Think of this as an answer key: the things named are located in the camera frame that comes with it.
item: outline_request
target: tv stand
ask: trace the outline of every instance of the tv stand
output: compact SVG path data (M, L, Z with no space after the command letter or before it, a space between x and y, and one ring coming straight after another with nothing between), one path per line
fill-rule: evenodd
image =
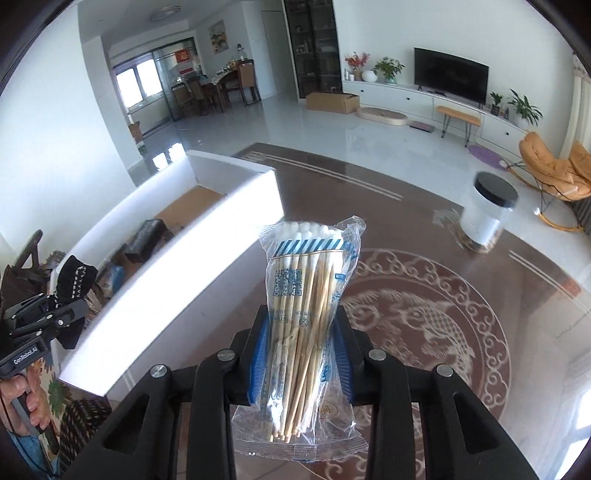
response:
M466 138L465 126L452 119L450 125L444 125L444 114L437 111L439 107L446 107L454 111L465 113L478 119L480 127L472 129L472 141L497 152L511 161L520 161L519 142L523 140L525 131L517 128L504 118L481 110L476 105L470 105L450 96L444 97L429 92L425 87L406 86L390 83L368 83L343 81L343 91L359 95L362 106L374 106L394 112L401 112L411 120L434 125L437 129L446 129L462 139Z
M418 86L417 91L419 91L419 92L432 93L434 95L441 95L442 97L446 97L447 96L447 94L445 92L440 92L439 90L424 90L423 87L421 87L420 85Z

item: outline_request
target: papasan chair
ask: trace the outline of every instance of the papasan chair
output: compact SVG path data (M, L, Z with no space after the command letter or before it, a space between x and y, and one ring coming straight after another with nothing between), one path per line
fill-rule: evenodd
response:
M583 227L565 227L548 220L545 210L555 200L575 202L591 196L591 155L579 142L575 142L568 159L554 158L544 141L535 132L528 133L519 143L523 162L507 164L508 170L527 186L538 190L542 195L539 209L535 210L546 224L566 232L582 231ZM529 172L535 179L532 185L519 175L520 170ZM552 195L546 202L544 193Z

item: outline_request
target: blue gripper pad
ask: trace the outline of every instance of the blue gripper pad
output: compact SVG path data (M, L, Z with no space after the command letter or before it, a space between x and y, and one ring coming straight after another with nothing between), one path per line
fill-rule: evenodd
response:
M256 402L257 398L261 394L262 382L265 378L265 368L267 366L270 330L271 319L267 313L258 341L256 342L256 347L251 362L251 382L248 388L248 401L251 405Z
M353 369L349 356L347 355L347 350L345 349L345 340L343 339L343 334L336 317L333 319L331 329L334 337L333 343L335 346L336 367L339 371L340 387L345 397L347 397L347 400L352 403L353 385L351 378Z

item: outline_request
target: doorway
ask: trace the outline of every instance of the doorway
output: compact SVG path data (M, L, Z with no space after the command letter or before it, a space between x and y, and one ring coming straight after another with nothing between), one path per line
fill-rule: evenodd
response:
M296 89L294 70L291 64L291 51L285 17L279 2L272 7L264 7L262 20L269 45L271 68L277 93L291 92Z

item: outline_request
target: television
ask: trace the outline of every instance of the television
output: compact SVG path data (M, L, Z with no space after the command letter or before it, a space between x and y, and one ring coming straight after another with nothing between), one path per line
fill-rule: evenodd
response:
M485 104L488 67L447 53L415 48L414 83Z

